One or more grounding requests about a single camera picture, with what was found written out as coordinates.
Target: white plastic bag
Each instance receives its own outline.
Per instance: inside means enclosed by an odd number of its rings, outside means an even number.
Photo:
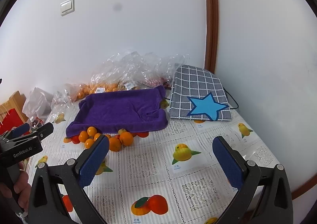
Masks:
[[[29,93],[26,99],[22,112],[28,117],[38,117],[45,122],[49,113],[51,112],[51,103],[53,96],[42,89],[35,87],[33,91]]]

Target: white light switch plate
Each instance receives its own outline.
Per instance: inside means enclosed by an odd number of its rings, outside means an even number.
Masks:
[[[66,0],[61,3],[61,16],[65,16],[75,11],[74,0]]]

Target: star applique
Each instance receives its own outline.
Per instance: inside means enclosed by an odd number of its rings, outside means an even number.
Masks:
[[[218,112],[229,107],[227,104],[217,103],[211,93],[207,94],[204,98],[188,97],[194,108],[187,114],[190,115],[202,115],[205,114],[212,121],[218,119]]]

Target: purple towel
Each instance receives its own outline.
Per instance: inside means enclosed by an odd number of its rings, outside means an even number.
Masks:
[[[160,108],[165,88],[96,93],[79,103],[75,120],[66,128],[66,136],[78,135],[88,127],[100,133],[117,133],[124,128],[131,133],[166,128],[166,113]]]

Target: black cord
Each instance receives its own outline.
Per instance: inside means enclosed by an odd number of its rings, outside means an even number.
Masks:
[[[227,90],[226,90],[224,87],[223,87],[223,89],[224,89],[224,91],[225,91],[225,93],[226,93],[227,99],[228,99],[227,94],[229,94],[230,97],[235,101],[235,103],[236,103],[236,105],[237,105],[237,107],[235,107],[235,108],[230,108],[230,109],[231,109],[231,110],[236,110],[236,109],[238,109],[238,108],[239,108],[239,104],[237,103],[237,101],[232,97],[232,95],[231,95],[229,92],[227,92]]]

